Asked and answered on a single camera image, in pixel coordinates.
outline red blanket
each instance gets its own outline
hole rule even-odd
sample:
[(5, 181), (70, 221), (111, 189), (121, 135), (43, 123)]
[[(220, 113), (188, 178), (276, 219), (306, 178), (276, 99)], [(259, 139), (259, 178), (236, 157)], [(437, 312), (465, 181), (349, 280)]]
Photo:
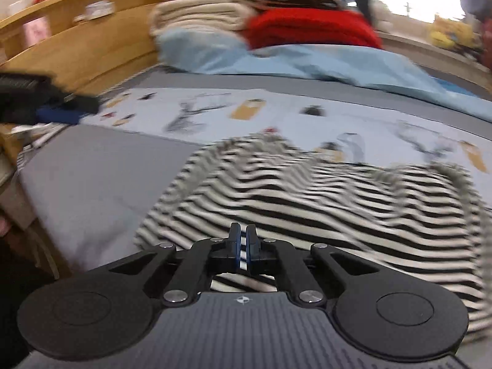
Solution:
[(346, 44), (381, 49), (364, 17), (348, 10), (276, 8), (250, 20), (243, 32), (252, 49), (282, 44)]

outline striped clothing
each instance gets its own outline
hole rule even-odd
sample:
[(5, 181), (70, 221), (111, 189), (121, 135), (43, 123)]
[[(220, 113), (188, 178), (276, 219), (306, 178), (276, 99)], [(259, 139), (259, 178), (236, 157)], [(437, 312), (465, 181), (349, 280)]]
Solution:
[[(227, 237), (231, 222), (308, 250), (327, 243), (441, 284), (468, 308), (468, 333), (492, 323), (490, 214), (467, 172), (454, 165), (378, 168), (334, 163), (272, 134), (235, 138), (192, 155), (137, 231), (145, 248), (180, 248)], [(220, 275), (221, 291), (273, 291), (268, 276)]]

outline light blue blanket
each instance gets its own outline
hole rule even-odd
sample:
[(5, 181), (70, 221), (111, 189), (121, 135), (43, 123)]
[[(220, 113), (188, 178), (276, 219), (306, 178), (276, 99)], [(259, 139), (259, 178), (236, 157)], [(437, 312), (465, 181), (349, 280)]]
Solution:
[(207, 75), (269, 75), (341, 81), (451, 108), (492, 122), (492, 103), (443, 88), (406, 57), (369, 47), (286, 45), (248, 50), (238, 37), (170, 29), (156, 38), (159, 60)]

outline silver screw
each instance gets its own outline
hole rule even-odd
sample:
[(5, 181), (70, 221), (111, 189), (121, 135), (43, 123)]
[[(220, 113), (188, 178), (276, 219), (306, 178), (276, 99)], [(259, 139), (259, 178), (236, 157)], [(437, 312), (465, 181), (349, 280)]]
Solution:
[(169, 290), (164, 294), (164, 299), (169, 303), (182, 303), (188, 298), (188, 294), (183, 290)]
[(161, 248), (173, 248), (174, 244), (173, 243), (161, 243), (161, 244), (159, 244), (159, 247), (161, 247)]
[(319, 303), (323, 299), (323, 294), (316, 290), (304, 290), (299, 294), (299, 299), (305, 303)]

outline mattress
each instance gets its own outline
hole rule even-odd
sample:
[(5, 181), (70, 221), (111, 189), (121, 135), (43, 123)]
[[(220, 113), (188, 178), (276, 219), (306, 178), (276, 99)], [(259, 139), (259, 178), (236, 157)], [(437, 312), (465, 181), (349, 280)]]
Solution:
[[(153, 68), (107, 97), (129, 87), (262, 88), (396, 109), (492, 140), (491, 123), (412, 98), (338, 82), (191, 75)], [(133, 237), (142, 218), (199, 147), (185, 141), (78, 125), (38, 151), (21, 171), (21, 180), (54, 245), (73, 269), (85, 271), (137, 251)], [(492, 355), (486, 354), (492, 354), (488, 352), (492, 349), (488, 341), (483, 343), (465, 345), (459, 352), (473, 368), (490, 367), (486, 362)]]

